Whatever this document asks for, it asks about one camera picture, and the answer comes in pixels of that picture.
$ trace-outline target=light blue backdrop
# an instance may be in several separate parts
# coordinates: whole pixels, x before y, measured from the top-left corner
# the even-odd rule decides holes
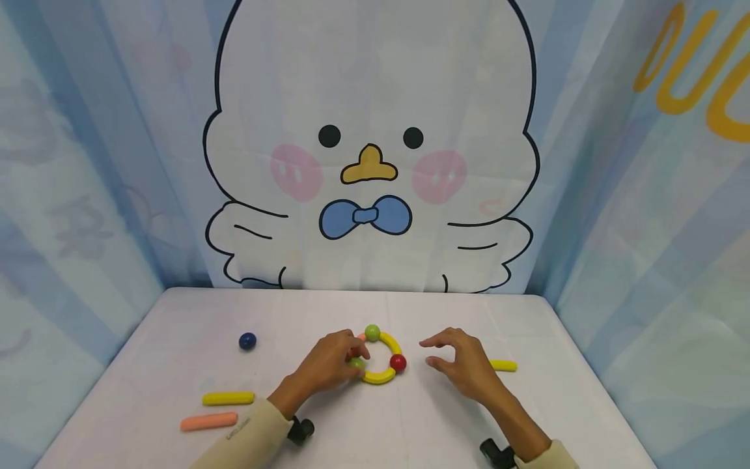
[[[203,238],[225,199],[201,143],[232,3],[0,2],[8,467],[38,459],[165,287],[234,286]],[[750,2],[685,2],[670,58],[635,93],[676,3],[519,2],[536,50],[529,133],[541,172],[517,211],[534,243],[498,291],[528,285],[549,299],[659,467],[740,467],[750,458],[739,436],[750,432],[750,160],[747,143],[707,130],[705,112],[748,38],[693,109],[666,116],[654,102],[705,11],[718,21],[677,95]],[[729,113],[750,122],[749,104],[746,83]]]

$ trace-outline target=blue bow tie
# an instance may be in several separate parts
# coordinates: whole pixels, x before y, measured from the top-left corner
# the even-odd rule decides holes
[[[395,195],[384,195],[369,209],[351,200],[334,200],[320,213],[320,232],[328,239],[339,239],[361,224],[372,224],[391,235],[400,235],[412,226],[412,211]]]

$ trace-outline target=duck eye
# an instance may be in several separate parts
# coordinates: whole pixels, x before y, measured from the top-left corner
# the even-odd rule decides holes
[[[417,148],[422,146],[422,142],[424,141],[425,136],[422,135],[422,131],[420,131],[416,127],[409,127],[403,133],[403,144],[408,146],[412,150],[416,150]]]
[[[333,148],[341,141],[341,131],[335,125],[324,125],[318,132],[318,141],[326,148]]]

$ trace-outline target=yellow beak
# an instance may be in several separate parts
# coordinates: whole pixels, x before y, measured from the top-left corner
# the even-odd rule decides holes
[[[359,161],[350,164],[341,171],[341,182],[354,184],[360,181],[381,179],[392,181],[398,177],[398,170],[390,163],[383,163],[383,153],[377,145],[368,143],[359,152]]]

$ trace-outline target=yellow letter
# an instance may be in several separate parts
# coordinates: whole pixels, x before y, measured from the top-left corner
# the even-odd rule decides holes
[[[734,43],[731,45],[731,48],[727,48],[727,45],[729,43],[729,39],[727,39],[716,53],[716,56],[713,58],[711,63],[708,64],[708,67],[703,72],[703,75],[701,75],[698,81],[695,83],[693,89],[691,89],[684,98],[677,99],[672,97],[671,90],[674,86],[674,83],[677,81],[677,78],[680,76],[680,74],[685,70],[685,66],[688,64],[688,62],[690,62],[690,59],[692,59],[695,51],[698,50],[698,47],[703,42],[703,39],[708,34],[708,31],[711,29],[711,26],[713,26],[713,23],[716,21],[716,18],[718,16],[719,12],[717,10],[711,10],[704,14],[703,18],[698,21],[698,24],[695,26],[692,34],[690,34],[687,42],[685,42],[685,46],[679,52],[679,55],[675,59],[674,63],[669,68],[667,76],[664,78],[664,82],[662,82],[661,86],[659,86],[658,92],[656,93],[656,105],[663,113],[682,114],[686,110],[692,108],[695,103],[697,103],[698,100],[701,99],[703,93],[706,92],[708,86],[711,84],[713,79],[716,78],[716,74],[718,74],[719,70],[722,69],[724,63],[732,53],[732,50],[737,45],[737,43]]]
[[[651,82],[656,78],[656,75],[659,74],[659,71],[662,69],[662,66],[664,66],[664,62],[667,60],[667,57],[669,56],[669,53],[672,52],[672,48],[674,47],[674,43],[677,42],[677,36],[680,35],[680,31],[683,28],[683,23],[685,22],[685,5],[683,5],[682,2],[678,2],[677,5],[674,5],[674,8],[672,8],[672,11],[669,12],[669,15],[667,15],[667,19],[664,20],[664,25],[661,27],[661,32],[658,34],[658,37],[656,38],[656,42],[653,46],[651,46],[651,52],[649,52],[649,55],[646,57],[646,61],[643,63],[643,66],[640,67],[640,70],[638,71],[638,75],[635,77],[635,81],[633,82],[633,91],[636,93],[642,92],[644,89],[648,87],[648,85],[651,84]],[[662,46],[662,43],[664,42],[664,38],[667,37],[667,32],[672,29],[672,35],[669,37],[669,42],[667,43],[667,46],[662,50],[661,55],[658,58],[658,63],[656,64],[656,67],[653,69],[650,75],[646,75],[646,73],[649,71],[649,68],[651,68],[651,64],[654,61],[654,58],[656,57],[656,53],[659,51],[659,48]]]
[[[727,116],[727,103],[750,74],[750,53],[735,65],[721,83],[706,110],[706,123],[714,134],[735,142],[750,143],[750,124]]]

